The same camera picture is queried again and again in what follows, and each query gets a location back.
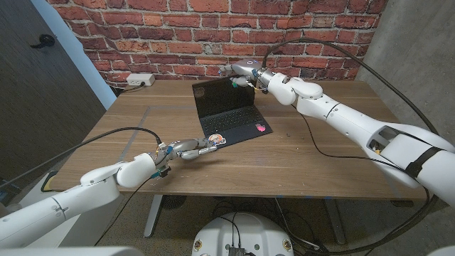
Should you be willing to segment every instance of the laptop sticker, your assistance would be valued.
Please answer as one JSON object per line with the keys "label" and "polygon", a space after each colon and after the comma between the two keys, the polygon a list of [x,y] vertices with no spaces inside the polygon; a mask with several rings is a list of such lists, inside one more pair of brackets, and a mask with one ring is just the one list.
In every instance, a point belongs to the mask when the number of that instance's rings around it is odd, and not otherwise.
{"label": "laptop sticker", "polygon": [[263,132],[265,131],[265,126],[261,124],[256,124],[256,128],[258,131]]}
{"label": "laptop sticker", "polygon": [[221,145],[226,143],[226,139],[223,138],[223,136],[219,134],[212,134],[210,137],[208,137],[208,140],[213,143],[213,146]]}

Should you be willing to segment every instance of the black laptop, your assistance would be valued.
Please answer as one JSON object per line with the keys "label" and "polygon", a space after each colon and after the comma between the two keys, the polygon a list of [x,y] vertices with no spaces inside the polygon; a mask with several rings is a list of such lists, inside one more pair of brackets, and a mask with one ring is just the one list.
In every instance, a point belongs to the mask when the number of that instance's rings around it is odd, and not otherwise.
{"label": "black laptop", "polygon": [[272,132],[254,105],[252,87],[234,87],[229,78],[193,85],[204,135],[218,148]]}

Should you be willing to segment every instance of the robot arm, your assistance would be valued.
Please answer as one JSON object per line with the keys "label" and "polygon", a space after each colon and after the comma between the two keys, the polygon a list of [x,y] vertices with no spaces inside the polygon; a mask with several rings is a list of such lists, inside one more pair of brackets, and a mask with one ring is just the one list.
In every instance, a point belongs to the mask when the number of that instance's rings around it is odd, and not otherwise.
{"label": "robot arm", "polygon": [[206,139],[186,139],[160,144],[155,159],[143,153],[131,162],[90,171],[80,185],[0,218],[0,248],[25,247],[72,217],[112,202],[119,196],[117,184],[136,188],[148,178],[165,176],[172,159],[193,159],[215,150]]}
{"label": "robot arm", "polygon": [[262,69],[256,60],[241,60],[222,70],[241,75],[232,81],[240,86],[257,81],[283,105],[297,100],[299,113],[327,122],[368,157],[401,169],[373,162],[385,174],[409,187],[422,185],[455,207],[455,147],[448,141],[419,127],[373,119],[323,94],[320,85]]}

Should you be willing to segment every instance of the gray wall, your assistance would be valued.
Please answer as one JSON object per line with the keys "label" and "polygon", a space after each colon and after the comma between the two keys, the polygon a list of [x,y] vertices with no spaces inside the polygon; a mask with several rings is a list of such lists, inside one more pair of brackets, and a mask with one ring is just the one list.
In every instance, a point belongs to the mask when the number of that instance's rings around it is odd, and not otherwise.
{"label": "gray wall", "polygon": [[[425,113],[455,144],[455,1],[389,0],[364,60]],[[405,124],[424,123],[367,70],[368,82]]]}

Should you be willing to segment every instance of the wooden table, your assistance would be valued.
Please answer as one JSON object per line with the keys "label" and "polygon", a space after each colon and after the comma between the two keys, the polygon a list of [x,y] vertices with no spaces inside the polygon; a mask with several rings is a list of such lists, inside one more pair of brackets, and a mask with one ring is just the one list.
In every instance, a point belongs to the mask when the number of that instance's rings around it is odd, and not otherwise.
{"label": "wooden table", "polygon": [[[121,95],[87,138],[119,127],[144,127],[170,143],[204,137],[191,85],[195,81],[162,80],[138,92]],[[320,81],[324,93],[373,118],[397,122],[396,117],[365,82]],[[166,178],[150,180],[139,191],[155,194],[144,235],[151,235],[162,195],[261,196],[350,199],[423,199],[423,188],[412,189],[386,177],[371,162],[335,159],[315,149],[299,113],[272,95],[257,93],[255,105],[271,134],[225,147],[191,161],[169,163]],[[365,156],[351,140],[325,122],[308,118],[320,150],[339,156]],[[119,132],[78,149],[50,184],[63,191],[79,184],[90,170],[129,161],[154,151],[155,139],[145,132]],[[133,191],[122,188],[120,191]],[[336,204],[327,204],[335,232],[342,232]]]}

